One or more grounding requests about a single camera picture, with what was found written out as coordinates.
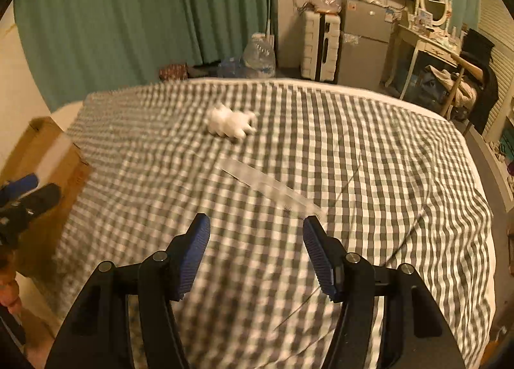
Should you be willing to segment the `brown cardboard box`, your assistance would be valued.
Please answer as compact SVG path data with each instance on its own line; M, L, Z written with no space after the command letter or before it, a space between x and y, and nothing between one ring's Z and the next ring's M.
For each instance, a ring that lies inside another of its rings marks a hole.
M65 223L91 166L50 117L29 123L1 170L1 245L17 270L48 278Z

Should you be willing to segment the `checkered gingham bedsheet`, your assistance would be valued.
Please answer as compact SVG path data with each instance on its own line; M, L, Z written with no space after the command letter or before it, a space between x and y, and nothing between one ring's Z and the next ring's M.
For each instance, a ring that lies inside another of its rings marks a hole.
M54 258L64 316L96 265L137 263L203 212L211 236L174 305L196 368L315 368L338 307L305 217L373 265L415 266L468 368L495 312L492 211L462 134L365 90L192 80L90 94L68 130L91 165Z

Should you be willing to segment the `green curtain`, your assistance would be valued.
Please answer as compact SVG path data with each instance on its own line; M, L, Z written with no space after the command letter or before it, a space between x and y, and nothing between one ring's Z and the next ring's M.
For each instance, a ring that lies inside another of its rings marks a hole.
M51 110L156 82L170 64L237 57L277 24L276 0L14 0L14 17Z

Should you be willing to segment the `clear plastic ruler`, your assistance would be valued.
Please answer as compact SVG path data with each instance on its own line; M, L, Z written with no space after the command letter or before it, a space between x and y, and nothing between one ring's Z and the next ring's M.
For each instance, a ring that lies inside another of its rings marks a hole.
M250 189L301 218L315 215L321 221L326 219L327 213L313 201L260 170L229 157L221 159L219 167Z

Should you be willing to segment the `white fluffy plush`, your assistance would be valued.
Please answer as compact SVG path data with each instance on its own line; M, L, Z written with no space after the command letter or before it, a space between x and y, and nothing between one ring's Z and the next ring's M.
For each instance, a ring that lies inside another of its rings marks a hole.
M256 119L252 111L233 111L221 103L207 111L207 131L219 137L243 140L257 131L253 126Z

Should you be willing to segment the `clear water jug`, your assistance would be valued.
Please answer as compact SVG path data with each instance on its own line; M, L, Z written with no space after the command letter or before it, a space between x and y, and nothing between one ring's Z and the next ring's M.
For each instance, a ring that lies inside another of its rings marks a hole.
M268 79L275 77L273 46L264 33L253 33L241 57L247 78Z

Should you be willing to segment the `white dressing table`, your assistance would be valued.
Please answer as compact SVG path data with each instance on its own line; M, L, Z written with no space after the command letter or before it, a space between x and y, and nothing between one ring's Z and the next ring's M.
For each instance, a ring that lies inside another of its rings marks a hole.
M446 49L413 29L395 25L384 64L383 86L393 96L405 99L422 70L432 65L450 72L458 71L452 58L458 52Z

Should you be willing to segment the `black clothes on chair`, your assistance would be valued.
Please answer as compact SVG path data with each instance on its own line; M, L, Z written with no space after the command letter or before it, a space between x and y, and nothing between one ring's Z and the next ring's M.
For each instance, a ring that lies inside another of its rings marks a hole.
M492 69L492 50L494 43L474 29L469 29L464 36L460 57L482 70L482 78L471 76L477 83L476 102L468 119L476 131L482 134L485 130L489 115L498 102L498 78Z

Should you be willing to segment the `white suitcase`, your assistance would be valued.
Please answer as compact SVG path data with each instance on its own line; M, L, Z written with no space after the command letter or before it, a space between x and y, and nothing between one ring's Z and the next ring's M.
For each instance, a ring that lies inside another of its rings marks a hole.
M308 10L303 14L303 31L301 76L316 82L334 82L340 44L340 16Z

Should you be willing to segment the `grey mini fridge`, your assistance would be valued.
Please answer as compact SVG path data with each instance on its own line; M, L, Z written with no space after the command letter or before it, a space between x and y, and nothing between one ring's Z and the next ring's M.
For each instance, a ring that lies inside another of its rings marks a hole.
M388 54L394 13L362 0L346 0L342 11L337 83L378 90Z

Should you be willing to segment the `oval vanity mirror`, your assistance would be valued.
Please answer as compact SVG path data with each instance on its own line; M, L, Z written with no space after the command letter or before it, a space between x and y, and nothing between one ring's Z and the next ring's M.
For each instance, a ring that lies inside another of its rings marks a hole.
M441 27L448 18L449 0L416 0L416 15L431 20L433 27Z

